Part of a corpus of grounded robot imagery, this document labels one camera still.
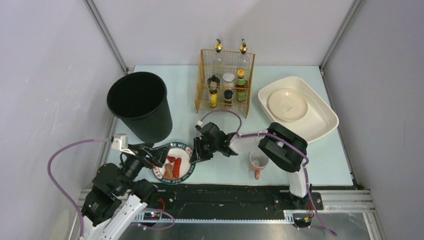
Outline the green rimmed printed plate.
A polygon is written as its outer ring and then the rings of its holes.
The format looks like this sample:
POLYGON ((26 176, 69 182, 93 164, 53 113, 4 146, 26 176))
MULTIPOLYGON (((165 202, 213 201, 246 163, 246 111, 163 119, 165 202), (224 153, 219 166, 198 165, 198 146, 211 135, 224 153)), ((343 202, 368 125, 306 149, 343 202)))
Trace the green rimmed printed plate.
POLYGON ((177 158, 182 159, 179 178, 173 179, 173 180, 167 180, 164 178, 163 174, 165 172, 165 164, 174 165, 174 163, 170 163, 168 159, 166 160, 163 167, 161 168, 154 167, 152 170, 152 173, 159 182, 167 184, 167 185, 176 185, 176 184, 180 184, 184 182, 193 174, 196 164, 190 163, 190 158, 192 156, 193 150, 189 145, 183 142, 178 142, 178 141, 170 142, 169 144, 170 144, 170 150, 167 156, 172 156, 172 157, 175 157, 176 159, 177 158))

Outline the small yellow label bottle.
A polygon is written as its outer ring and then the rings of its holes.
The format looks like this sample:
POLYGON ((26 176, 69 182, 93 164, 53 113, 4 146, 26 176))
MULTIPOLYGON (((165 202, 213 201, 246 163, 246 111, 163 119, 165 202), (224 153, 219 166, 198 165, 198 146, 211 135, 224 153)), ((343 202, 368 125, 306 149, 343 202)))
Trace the small yellow label bottle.
POLYGON ((208 105, 211 108, 215 108, 218 105, 218 90, 217 83, 212 81, 209 85, 208 105))

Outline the small black lid spice jar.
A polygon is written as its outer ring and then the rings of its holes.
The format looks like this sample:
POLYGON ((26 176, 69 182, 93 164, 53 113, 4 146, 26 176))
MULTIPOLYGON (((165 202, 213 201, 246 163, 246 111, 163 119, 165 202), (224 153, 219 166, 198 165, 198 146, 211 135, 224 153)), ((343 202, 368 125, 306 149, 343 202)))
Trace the small black lid spice jar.
POLYGON ((233 101, 233 91, 230 89, 227 89, 223 92, 223 98, 224 98, 224 106, 226 108, 230 108, 232 106, 233 101))

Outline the pink ceramic mug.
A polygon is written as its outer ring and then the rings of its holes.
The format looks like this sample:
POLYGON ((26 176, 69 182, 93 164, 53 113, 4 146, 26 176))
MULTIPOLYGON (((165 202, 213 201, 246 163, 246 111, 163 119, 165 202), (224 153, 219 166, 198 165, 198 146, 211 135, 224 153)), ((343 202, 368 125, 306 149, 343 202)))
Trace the pink ceramic mug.
POLYGON ((254 178, 259 180, 261 171, 268 166, 269 158, 261 151, 253 151, 249 154, 249 163, 254 172, 254 178))

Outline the silver lid spice jar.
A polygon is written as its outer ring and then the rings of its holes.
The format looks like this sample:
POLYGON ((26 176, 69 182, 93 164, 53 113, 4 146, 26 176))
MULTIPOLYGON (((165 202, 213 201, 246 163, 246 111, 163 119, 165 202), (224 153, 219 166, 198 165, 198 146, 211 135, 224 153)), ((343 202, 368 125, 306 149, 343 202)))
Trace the silver lid spice jar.
POLYGON ((235 87, 235 75, 231 72, 226 72, 222 76, 222 89, 223 91, 233 91, 235 87))

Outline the cream plate with bear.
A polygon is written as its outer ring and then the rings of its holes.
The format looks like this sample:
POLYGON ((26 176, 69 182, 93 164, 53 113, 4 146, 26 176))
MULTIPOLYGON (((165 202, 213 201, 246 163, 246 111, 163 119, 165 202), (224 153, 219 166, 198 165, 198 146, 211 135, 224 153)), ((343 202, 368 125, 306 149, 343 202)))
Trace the cream plate with bear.
POLYGON ((279 120, 295 122, 308 112, 306 99, 296 90, 283 88, 273 92, 268 98, 270 112, 279 120))

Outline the clear glass oil bottle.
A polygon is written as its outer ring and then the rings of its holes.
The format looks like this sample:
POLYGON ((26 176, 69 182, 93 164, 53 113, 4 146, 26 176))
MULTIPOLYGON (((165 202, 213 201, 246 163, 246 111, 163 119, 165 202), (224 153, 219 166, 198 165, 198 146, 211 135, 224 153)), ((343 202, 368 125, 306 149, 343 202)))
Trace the clear glass oil bottle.
POLYGON ((215 44, 214 50, 215 50, 215 55, 213 58, 213 65, 215 67, 220 67, 223 63, 223 54, 222 54, 222 49, 223 49, 223 45, 220 39, 216 39, 217 43, 215 44))

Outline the oil bottle with brown liquid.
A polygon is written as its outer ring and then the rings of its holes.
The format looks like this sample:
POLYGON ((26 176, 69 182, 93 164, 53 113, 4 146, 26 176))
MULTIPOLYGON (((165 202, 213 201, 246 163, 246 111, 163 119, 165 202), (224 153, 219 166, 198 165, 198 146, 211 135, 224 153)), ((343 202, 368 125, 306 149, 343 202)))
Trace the oil bottle with brown liquid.
POLYGON ((247 44, 246 44, 244 38, 241 40, 241 45, 240 45, 239 50, 240 50, 240 55, 239 55, 239 59, 238 59, 238 68, 239 69, 248 69, 250 58, 247 54, 248 47, 247 47, 247 44))

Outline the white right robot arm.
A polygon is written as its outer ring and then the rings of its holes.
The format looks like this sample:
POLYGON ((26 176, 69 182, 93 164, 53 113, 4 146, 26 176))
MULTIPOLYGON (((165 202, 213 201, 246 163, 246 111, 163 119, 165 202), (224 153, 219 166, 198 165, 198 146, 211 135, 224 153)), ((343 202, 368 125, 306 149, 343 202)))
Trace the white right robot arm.
POLYGON ((293 197, 304 199, 310 193, 305 172, 309 162, 308 143, 283 125, 272 122, 264 130, 243 134, 237 131, 225 133, 213 122, 198 121, 195 128, 199 136, 193 139, 191 163, 211 160, 215 152, 231 157, 259 150, 287 173, 289 193, 293 197))

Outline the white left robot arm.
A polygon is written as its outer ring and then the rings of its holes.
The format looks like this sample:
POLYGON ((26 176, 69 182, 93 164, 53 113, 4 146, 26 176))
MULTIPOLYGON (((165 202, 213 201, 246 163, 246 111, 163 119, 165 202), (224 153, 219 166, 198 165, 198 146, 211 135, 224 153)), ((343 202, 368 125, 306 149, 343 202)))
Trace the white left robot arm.
POLYGON ((146 179, 137 180, 143 168, 173 175, 169 157, 191 158, 192 149, 181 142, 155 147, 152 143, 129 144, 126 134, 116 134, 111 148, 120 151, 120 164, 105 163, 92 180, 81 214, 81 240, 117 240, 145 211, 165 214, 164 197, 146 179))

